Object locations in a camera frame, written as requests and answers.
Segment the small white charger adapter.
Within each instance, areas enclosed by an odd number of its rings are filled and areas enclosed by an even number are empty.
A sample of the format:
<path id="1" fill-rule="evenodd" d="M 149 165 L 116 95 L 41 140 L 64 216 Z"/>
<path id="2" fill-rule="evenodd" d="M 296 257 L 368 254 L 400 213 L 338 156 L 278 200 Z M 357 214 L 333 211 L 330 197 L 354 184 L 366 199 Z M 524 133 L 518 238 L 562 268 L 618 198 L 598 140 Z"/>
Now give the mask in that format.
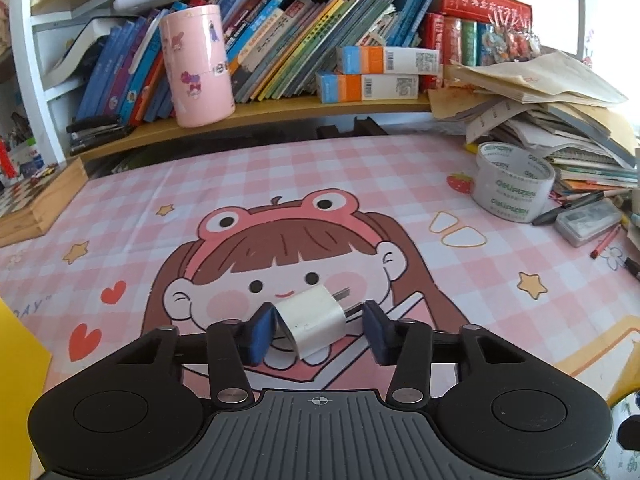
<path id="1" fill-rule="evenodd" d="M 299 359 L 327 349 L 346 334 L 346 313 L 340 301 L 349 296 L 345 287 L 335 294 L 316 285 L 276 304 L 280 327 Z"/>

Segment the clear tape roll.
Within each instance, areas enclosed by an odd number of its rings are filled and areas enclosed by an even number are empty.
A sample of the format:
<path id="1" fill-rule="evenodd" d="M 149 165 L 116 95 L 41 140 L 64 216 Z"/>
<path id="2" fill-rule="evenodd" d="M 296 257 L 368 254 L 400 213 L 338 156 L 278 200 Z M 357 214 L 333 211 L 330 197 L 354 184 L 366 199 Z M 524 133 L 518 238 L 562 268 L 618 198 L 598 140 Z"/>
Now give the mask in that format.
<path id="1" fill-rule="evenodd" d="M 480 144 L 472 199 L 494 216 L 530 223 L 544 211 L 555 171 L 524 148 L 501 142 Z"/>

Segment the grey pencil case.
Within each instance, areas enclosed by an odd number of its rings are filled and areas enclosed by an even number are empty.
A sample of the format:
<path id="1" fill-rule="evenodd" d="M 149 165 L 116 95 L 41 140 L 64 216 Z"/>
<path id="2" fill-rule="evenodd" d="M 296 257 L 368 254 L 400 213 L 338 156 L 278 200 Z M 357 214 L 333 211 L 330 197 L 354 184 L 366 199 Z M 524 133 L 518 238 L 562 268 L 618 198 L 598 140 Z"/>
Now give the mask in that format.
<path id="1" fill-rule="evenodd" d="M 555 231 L 573 247 L 584 246 L 603 233 L 611 231 L 622 220 L 622 212 L 608 199 L 570 208 L 554 222 Z"/>

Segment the yellow cardboard box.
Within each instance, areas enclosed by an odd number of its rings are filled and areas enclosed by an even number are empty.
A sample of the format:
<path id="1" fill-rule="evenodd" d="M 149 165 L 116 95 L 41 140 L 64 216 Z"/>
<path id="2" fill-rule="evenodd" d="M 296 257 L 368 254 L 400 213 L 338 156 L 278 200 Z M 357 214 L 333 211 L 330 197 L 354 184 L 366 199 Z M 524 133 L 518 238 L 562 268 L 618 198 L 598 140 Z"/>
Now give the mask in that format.
<path id="1" fill-rule="evenodd" d="M 29 479 L 27 421 L 43 392 L 51 353 L 1 301 L 1 478 Z"/>

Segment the wooden chessboard box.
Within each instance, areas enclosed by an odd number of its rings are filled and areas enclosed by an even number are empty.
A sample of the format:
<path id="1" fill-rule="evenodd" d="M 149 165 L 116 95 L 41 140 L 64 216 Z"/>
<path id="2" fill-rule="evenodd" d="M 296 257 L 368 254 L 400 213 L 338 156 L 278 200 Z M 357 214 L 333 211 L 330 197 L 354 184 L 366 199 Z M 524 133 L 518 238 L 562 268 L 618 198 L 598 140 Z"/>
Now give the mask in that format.
<path id="1" fill-rule="evenodd" d="M 17 182 L 1 192 L 1 246 L 43 236 L 88 182 L 75 158 L 43 169 L 39 178 Z"/>

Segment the pink cylindrical container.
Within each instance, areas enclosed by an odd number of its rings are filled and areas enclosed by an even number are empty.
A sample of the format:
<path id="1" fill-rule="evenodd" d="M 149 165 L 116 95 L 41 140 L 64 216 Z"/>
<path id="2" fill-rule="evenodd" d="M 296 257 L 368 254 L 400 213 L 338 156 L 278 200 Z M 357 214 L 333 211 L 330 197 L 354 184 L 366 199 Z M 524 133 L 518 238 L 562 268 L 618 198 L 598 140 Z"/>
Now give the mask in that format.
<path id="1" fill-rule="evenodd" d="M 220 122 L 235 111 L 219 6 L 190 6 L 160 21 L 172 104 L 182 128 Z"/>

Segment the lower orange blue box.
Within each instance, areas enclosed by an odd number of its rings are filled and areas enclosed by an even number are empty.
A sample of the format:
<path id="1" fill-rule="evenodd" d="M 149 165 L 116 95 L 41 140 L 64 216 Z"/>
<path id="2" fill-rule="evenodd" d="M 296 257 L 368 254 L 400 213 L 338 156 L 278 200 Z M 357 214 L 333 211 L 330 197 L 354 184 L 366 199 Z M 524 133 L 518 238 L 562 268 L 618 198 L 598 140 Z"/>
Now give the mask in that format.
<path id="1" fill-rule="evenodd" d="M 323 104 L 413 100 L 419 95 L 418 75 L 344 75 L 320 73 L 317 93 Z"/>

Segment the orange blue box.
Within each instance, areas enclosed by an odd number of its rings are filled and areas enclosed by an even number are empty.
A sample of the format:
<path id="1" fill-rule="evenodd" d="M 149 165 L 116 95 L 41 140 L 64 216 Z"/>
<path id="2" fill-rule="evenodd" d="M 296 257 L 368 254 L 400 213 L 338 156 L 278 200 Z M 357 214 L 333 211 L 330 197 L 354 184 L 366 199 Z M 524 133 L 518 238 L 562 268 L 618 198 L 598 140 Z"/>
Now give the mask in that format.
<path id="1" fill-rule="evenodd" d="M 358 47 L 336 49 L 337 70 L 345 75 L 437 76 L 437 50 L 405 47 Z"/>
<path id="2" fill-rule="evenodd" d="M 413 100 L 419 95 L 418 75 L 344 75 L 320 73 L 317 93 L 323 104 Z"/>

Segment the white cream jar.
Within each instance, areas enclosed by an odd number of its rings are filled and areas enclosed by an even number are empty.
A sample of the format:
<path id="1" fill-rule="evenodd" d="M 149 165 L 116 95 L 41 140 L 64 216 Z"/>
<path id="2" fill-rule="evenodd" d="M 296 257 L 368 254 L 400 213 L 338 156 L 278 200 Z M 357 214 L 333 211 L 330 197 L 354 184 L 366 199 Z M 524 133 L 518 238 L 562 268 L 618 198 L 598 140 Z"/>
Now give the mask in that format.
<path id="1" fill-rule="evenodd" d="M 21 178 L 30 178 L 44 167 L 44 160 L 34 138 L 12 148 L 9 156 Z"/>

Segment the stack of papers and books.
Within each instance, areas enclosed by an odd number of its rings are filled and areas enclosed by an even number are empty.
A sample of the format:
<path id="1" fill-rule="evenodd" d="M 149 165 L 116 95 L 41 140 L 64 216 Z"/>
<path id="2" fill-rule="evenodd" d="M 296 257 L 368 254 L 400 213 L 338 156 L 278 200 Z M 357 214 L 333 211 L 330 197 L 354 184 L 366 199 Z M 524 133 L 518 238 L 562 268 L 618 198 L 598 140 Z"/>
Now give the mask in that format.
<path id="1" fill-rule="evenodd" d="M 454 63 L 445 75 L 427 92 L 432 114 L 461 122 L 469 144 L 499 141 L 542 158 L 559 196 L 638 188 L 639 119 L 586 63 L 553 51 L 525 62 Z"/>

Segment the upper orange blue box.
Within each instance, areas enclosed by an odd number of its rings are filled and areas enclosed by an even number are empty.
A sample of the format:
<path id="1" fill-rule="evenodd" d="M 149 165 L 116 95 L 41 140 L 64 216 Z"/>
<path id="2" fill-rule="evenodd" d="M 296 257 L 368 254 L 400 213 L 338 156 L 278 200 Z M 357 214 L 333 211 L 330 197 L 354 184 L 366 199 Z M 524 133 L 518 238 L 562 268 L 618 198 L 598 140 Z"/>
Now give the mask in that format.
<path id="1" fill-rule="evenodd" d="M 336 49 L 337 70 L 345 75 L 437 76 L 437 50 L 405 47 L 358 47 Z"/>

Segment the row of leaning books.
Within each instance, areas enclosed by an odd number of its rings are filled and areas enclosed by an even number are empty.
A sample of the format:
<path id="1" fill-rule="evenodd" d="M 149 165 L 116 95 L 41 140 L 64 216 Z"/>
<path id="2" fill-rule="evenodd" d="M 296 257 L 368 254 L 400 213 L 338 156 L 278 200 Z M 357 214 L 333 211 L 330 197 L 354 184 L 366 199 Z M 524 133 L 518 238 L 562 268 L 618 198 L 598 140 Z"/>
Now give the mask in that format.
<path id="1" fill-rule="evenodd" d="M 420 48 L 433 0 L 178 0 L 107 27 L 76 117 L 124 127 L 175 117 L 160 21 L 190 6 L 220 9 L 235 107 L 317 93 L 341 47 Z"/>

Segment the white bookshelf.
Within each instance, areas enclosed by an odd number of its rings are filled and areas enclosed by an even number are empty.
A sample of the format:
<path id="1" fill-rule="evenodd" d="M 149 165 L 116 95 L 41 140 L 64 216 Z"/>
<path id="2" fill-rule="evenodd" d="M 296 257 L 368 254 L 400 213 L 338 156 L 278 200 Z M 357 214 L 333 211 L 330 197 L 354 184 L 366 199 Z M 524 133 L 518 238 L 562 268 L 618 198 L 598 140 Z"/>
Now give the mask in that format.
<path id="1" fill-rule="evenodd" d="M 532 27 L 518 0 L 10 0 L 12 53 L 47 164 L 177 136 L 426 110 L 474 40 Z"/>

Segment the red dictionary book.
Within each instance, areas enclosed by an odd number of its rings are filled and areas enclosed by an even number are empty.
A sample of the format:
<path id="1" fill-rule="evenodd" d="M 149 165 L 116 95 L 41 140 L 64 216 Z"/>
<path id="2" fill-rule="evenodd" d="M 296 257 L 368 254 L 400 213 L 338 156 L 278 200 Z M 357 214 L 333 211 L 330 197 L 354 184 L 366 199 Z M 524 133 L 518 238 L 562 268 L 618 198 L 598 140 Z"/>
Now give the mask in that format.
<path id="1" fill-rule="evenodd" d="M 533 10 L 516 0 L 433 0 L 431 9 L 442 15 L 481 23 L 492 18 L 522 18 L 526 23 L 533 21 Z"/>

